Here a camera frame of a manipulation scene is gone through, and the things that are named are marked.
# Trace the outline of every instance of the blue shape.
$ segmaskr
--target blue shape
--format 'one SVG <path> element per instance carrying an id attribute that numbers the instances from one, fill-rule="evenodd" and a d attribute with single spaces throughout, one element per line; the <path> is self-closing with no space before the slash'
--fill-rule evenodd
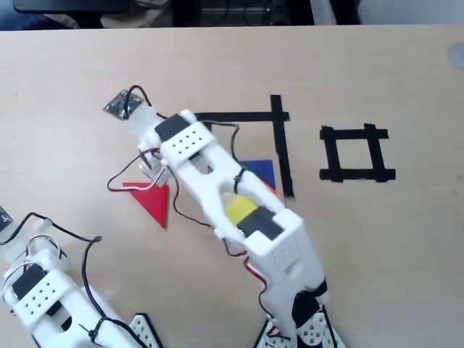
<path id="1" fill-rule="evenodd" d="M 276 180 L 274 178 L 273 161 L 270 159 L 260 159 L 257 161 L 241 161 L 254 174 L 264 180 L 270 187 L 276 189 Z"/>

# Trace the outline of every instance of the red triangle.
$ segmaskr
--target red triangle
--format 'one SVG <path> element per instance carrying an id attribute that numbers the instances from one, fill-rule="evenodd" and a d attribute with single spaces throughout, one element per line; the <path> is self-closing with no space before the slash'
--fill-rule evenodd
<path id="1" fill-rule="evenodd" d="M 147 187 L 149 183 L 123 183 L 124 187 Z M 154 185 L 146 191 L 131 191 L 133 198 L 163 227 L 167 226 L 167 205 L 169 203 L 169 186 Z"/>

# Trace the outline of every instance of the yellow block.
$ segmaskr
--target yellow block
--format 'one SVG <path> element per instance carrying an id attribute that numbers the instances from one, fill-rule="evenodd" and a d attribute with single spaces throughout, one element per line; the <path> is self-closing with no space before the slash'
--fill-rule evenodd
<path id="1" fill-rule="evenodd" d="M 236 198 L 225 209 L 225 214 L 232 223 L 238 225 L 246 216 L 254 212 L 258 206 L 245 196 L 236 195 Z"/>

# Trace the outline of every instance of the wire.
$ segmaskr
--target wire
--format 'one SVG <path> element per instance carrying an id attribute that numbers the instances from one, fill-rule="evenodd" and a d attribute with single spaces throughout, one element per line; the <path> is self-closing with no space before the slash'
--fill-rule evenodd
<path id="1" fill-rule="evenodd" d="M 227 0 L 223 16 L 214 25 L 212 25 L 213 27 L 217 27 L 219 24 L 222 24 L 224 22 L 224 20 L 229 15 L 229 12 L 231 11 L 231 3 L 232 0 Z"/>
<path id="2" fill-rule="evenodd" d="M 92 343 L 95 343 L 95 339 L 98 336 L 99 329 L 104 321 L 109 321 L 110 323 L 115 324 L 116 326 L 121 327 L 125 331 L 127 331 L 130 336 L 143 348 L 148 348 L 145 343 L 140 340 L 139 337 L 132 331 L 132 329 L 129 327 L 128 324 L 122 322 L 121 320 L 118 319 L 113 319 L 107 317 L 107 314 L 103 310 L 103 308 L 100 306 L 100 304 L 96 301 L 94 295 L 92 294 L 92 290 L 90 287 L 90 284 L 88 283 L 88 276 L 87 276 L 87 259 L 88 259 L 88 253 L 90 252 L 91 247 L 100 241 L 102 241 L 101 236 L 97 236 L 94 239 L 92 239 L 89 243 L 88 246 L 86 247 L 86 250 L 84 252 L 83 258 L 82 258 L 82 280 L 84 284 L 84 289 L 86 290 L 87 297 L 90 300 L 91 304 L 95 307 L 96 311 L 101 315 L 101 319 L 99 322 L 96 324 L 95 329 L 88 331 L 89 336 L 91 337 Z"/>
<path id="3" fill-rule="evenodd" d="M 331 321 L 328 319 L 327 309 L 326 309 L 326 306 L 324 305 L 322 306 L 322 312 L 324 313 L 324 316 L 326 317 L 327 327 L 328 327 L 329 332 L 331 333 L 333 348 L 337 348 L 338 344 L 336 343 L 334 330 L 332 329 Z"/>
<path id="4" fill-rule="evenodd" d="M 164 172 L 165 172 L 165 167 L 162 167 L 157 177 L 146 187 L 125 186 L 125 187 L 120 187 L 120 188 L 109 188 L 109 190 L 111 192 L 148 191 L 158 182 L 158 180 L 161 178 L 161 175 Z"/>
<path id="5" fill-rule="evenodd" d="M 49 234 L 36 234 L 36 235 L 32 236 L 29 239 L 28 243 L 26 244 L 26 251 L 25 251 L 26 256 L 29 256 L 29 254 L 30 254 L 30 250 L 31 250 L 30 243 L 33 242 L 35 239 L 38 239 L 38 238 L 46 238 L 46 239 L 48 239 L 58 249 L 59 258 L 61 258 L 61 255 L 62 255 L 61 246 L 59 245 L 57 240 L 53 236 L 50 236 Z"/>
<path id="6" fill-rule="evenodd" d="M 88 258 L 88 252 L 90 251 L 90 248 L 92 247 L 92 245 L 94 245 L 95 243 L 98 243 L 99 241 L 102 241 L 102 237 L 101 236 L 97 236 L 95 237 L 94 239 L 92 239 L 87 247 L 86 247 L 86 250 L 84 252 L 84 255 L 82 257 L 82 268 L 81 268 L 81 271 L 82 271 L 82 281 L 84 283 L 84 288 L 86 290 L 86 293 L 87 293 L 87 296 L 88 296 L 88 299 L 90 299 L 90 302 L 91 304 L 95 307 L 96 311 L 102 316 L 102 317 L 106 317 L 107 315 L 105 314 L 105 312 L 103 311 L 103 308 L 100 307 L 100 305 L 98 304 L 98 302 L 95 300 L 95 297 L 93 296 L 92 294 L 92 291 L 90 289 L 90 285 L 88 284 L 88 278 L 87 278 L 87 258 Z"/>
<path id="7" fill-rule="evenodd" d="M 3 242 L 0 242 L 0 246 L 2 245 L 7 245 L 9 242 L 11 242 L 13 239 L 15 239 L 17 237 L 17 235 L 20 233 L 20 231 L 22 230 L 22 228 L 24 227 L 24 225 L 27 223 L 27 221 L 31 218 L 31 217 L 35 217 L 35 218 L 38 218 L 38 219 L 42 219 L 42 220 L 49 220 L 51 221 L 51 225 L 53 227 L 55 227 L 58 231 L 61 231 L 63 233 L 66 233 L 67 235 L 69 236 L 72 236 L 76 239 L 79 239 L 80 241 L 86 241 L 86 242 L 90 242 L 91 240 L 90 239 L 87 239 L 87 238 L 84 238 L 82 236 L 79 236 L 78 234 L 75 234 L 71 231 L 68 231 L 67 229 L 61 227 L 61 226 L 58 226 L 56 223 L 54 223 L 51 219 L 43 216 L 43 215 L 40 215 L 40 214 L 37 214 L 36 212 L 30 212 L 29 214 L 26 215 L 26 217 L 24 219 L 22 219 L 21 223 L 18 225 L 18 227 L 16 228 L 16 230 L 14 230 L 14 232 L 12 233 L 12 235 L 6 240 L 6 241 L 3 241 Z"/>
<path id="8" fill-rule="evenodd" d="M 222 239 L 223 243 L 224 243 L 224 247 L 225 247 L 225 252 L 227 253 L 227 255 L 229 255 L 230 257 L 234 257 L 234 258 L 240 258 L 240 257 L 244 257 L 244 256 L 247 256 L 248 253 L 246 250 L 244 250 L 243 252 L 238 252 L 236 254 L 232 254 L 231 253 L 231 250 L 229 249 L 229 245 L 227 244 L 227 241 L 223 238 Z"/>
<path id="9" fill-rule="evenodd" d="M 145 156 L 146 154 L 148 153 L 156 153 L 156 152 L 159 152 L 160 150 L 156 147 L 152 147 L 150 149 L 147 149 L 145 151 L 142 151 L 140 152 L 136 157 L 134 157 L 118 174 L 112 176 L 108 182 L 107 182 L 107 189 L 111 192 L 129 192 L 129 191 L 134 191 L 134 190 L 137 190 L 137 191 L 145 191 L 147 190 L 148 188 L 139 188 L 139 187 L 132 187 L 132 188 L 127 188 L 127 187 L 123 187 L 123 188 L 112 188 L 111 187 L 111 183 L 113 182 L 114 179 L 116 179 L 117 177 L 119 177 L 121 174 L 123 174 L 136 160 L 138 160 L 139 158 L 142 158 L 143 156 Z"/>
<path id="10" fill-rule="evenodd" d="M 218 121 L 212 121 L 212 120 L 202 120 L 201 122 L 211 123 L 212 125 L 221 125 L 225 127 L 235 128 L 231 136 L 231 154 L 232 154 L 232 158 L 240 164 L 240 161 L 237 159 L 237 156 L 235 154 L 235 138 L 237 137 L 237 134 L 239 133 L 240 126 L 237 125 L 236 123 L 218 122 Z"/>
<path id="11" fill-rule="evenodd" d="M 260 294 L 258 295 L 258 302 L 260 303 L 260 306 L 261 306 L 262 310 L 264 310 L 267 315 L 269 315 L 272 319 L 274 319 L 274 316 L 268 310 L 266 310 L 266 308 L 264 307 L 264 305 L 262 304 L 262 301 L 261 301 L 261 296 L 266 292 L 266 290 L 268 290 L 268 281 L 266 281 L 266 279 L 262 275 L 260 275 L 258 273 L 258 271 L 255 270 L 249 264 L 249 257 L 247 257 L 245 259 L 244 266 L 252 275 L 254 275 L 256 278 L 258 278 L 263 283 L 264 288 L 261 290 Z"/>
<path id="12" fill-rule="evenodd" d="M 177 179 L 177 176 L 175 176 L 173 170 L 170 167 L 167 167 L 167 169 L 171 172 L 171 175 L 173 176 L 174 181 L 175 181 L 175 195 L 173 199 L 174 211 L 177 212 L 180 216 L 184 217 L 185 219 L 189 219 L 190 221 L 198 223 L 199 225 L 202 225 L 204 227 L 212 228 L 212 226 L 209 223 L 203 223 L 202 221 L 199 221 L 195 219 L 194 217 L 188 216 L 179 210 L 179 208 L 177 207 L 177 199 L 179 197 L 179 193 L 181 192 L 181 185 L 179 184 L 179 179 Z"/>
<path id="13" fill-rule="evenodd" d="M 149 107 L 152 107 L 152 102 L 150 101 L 150 99 L 149 99 L 148 95 L 146 94 L 145 90 L 139 85 L 133 85 L 128 89 L 128 93 L 125 95 L 125 99 L 124 99 L 124 119 L 125 120 L 128 120 L 129 117 L 130 117 L 130 115 L 129 115 L 129 100 L 131 99 L 132 92 L 135 91 L 136 89 L 138 89 L 144 95 L 146 104 Z M 161 117 L 161 118 L 163 118 L 165 120 L 167 118 L 166 116 L 160 114 L 159 112 L 157 112 L 157 116 Z"/>

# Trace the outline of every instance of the wooden table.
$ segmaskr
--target wooden table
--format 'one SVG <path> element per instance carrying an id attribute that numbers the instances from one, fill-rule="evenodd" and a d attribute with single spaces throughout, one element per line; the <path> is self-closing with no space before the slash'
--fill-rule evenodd
<path id="1" fill-rule="evenodd" d="M 35 210 L 101 234 L 92 284 L 123 319 L 148 312 L 166 347 L 250 347 L 264 320 L 259 284 L 210 231 L 173 212 L 164 231 L 129 194 L 106 190 L 137 141 L 101 110 L 134 83 L 167 115 L 266 111 L 280 94 L 296 192 L 286 203 L 307 220 L 347 345 L 458 347 L 464 72 L 447 50 L 462 40 L 462 26 L 0 33 L 0 204 L 17 220 Z M 381 148 L 397 179 L 319 179 L 321 126 L 363 123 L 388 129 Z M 227 146 L 230 133 L 217 134 Z M 345 167 L 370 163 L 365 141 L 339 151 Z M 237 155 L 276 160 L 272 125 L 244 125 Z M 201 216 L 185 191 L 180 206 Z M 79 279 L 84 245 L 55 235 Z M 5 308 L 0 337 L 33 346 Z"/>

